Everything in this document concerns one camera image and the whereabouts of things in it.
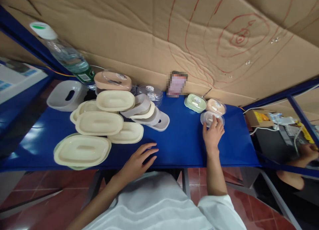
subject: sleeve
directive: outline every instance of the sleeve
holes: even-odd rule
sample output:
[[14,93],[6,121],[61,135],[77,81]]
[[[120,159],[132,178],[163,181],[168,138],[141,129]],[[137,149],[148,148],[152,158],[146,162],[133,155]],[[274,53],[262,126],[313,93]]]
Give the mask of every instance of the sleeve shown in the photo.
[[198,208],[215,230],[246,230],[229,195],[205,196],[199,201]]

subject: red tile floor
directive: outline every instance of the red tile floor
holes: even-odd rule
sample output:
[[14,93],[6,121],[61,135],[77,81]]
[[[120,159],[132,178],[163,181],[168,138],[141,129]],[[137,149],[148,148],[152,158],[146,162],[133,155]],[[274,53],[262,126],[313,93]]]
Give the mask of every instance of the red tile floor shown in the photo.
[[[238,168],[223,168],[226,181],[241,179]],[[66,226],[80,212],[95,170],[46,171],[24,175],[0,209],[63,188],[56,196],[0,221],[1,230],[57,230]],[[206,168],[188,169],[191,199],[197,205],[207,195]],[[235,210],[247,230],[295,230],[277,212],[242,192],[228,187]]]

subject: right hand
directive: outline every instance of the right hand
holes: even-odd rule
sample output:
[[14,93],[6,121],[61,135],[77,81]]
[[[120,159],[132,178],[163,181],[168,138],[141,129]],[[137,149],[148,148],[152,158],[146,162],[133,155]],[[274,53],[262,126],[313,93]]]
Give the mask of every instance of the right hand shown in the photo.
[[207,155],[218,155],[218,143],[220,138],[225,133],[222,121],[213,115],[213,123],[207,130],[207,124],[203,124],[203,138],[206,145]]

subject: left hand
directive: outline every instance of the left hand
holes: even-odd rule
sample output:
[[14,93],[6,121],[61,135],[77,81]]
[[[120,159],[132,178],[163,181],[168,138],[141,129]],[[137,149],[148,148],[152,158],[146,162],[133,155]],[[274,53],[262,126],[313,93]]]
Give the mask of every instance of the left hand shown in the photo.
[[151,149],[153,146],[156,146],[156,143],[143,144],[141,147],[139,147],[139,149],[132,154],[123,168],[115,175],[117,181],[120,181],[123,186],[126,186],[128,183],[141,177],[146,170],[152,166],[157,158],[157,156],[153,156],[146,164],[143,164],[148,156],[156,153],[159,150]]

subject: plastic water bottle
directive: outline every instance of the plastic water bottle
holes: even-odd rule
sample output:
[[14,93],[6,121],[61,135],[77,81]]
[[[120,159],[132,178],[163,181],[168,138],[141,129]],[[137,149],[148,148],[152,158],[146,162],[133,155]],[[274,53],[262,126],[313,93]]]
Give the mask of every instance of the plastic water bottle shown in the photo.
[[55,31],[46,23],[33,22],[30,27],[46,41],[47,48],[58,62],[72,72],[85,86],[91,90],[96,89],[95,73],[76,49],[60,40]]

